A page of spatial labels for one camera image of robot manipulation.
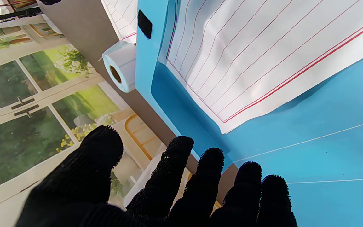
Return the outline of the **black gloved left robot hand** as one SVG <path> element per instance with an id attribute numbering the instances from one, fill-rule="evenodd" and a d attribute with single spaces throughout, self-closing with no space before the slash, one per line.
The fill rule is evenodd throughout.
<path id="1" fill-rule="evenodd" d="M 213 210 L 224 166 L 219 148 L 209 148 L 183 197 L 174 202 L 194 141 L 174 138 L 145 187 L 126 210 L 108 203 L 111 171 L 124 147 L 114 128 L 100 125 L 34 187 L 17 227 L 296 227 L 286 181 L 262 178 L 253 161 L 238 170 L 222 207 Z"/>

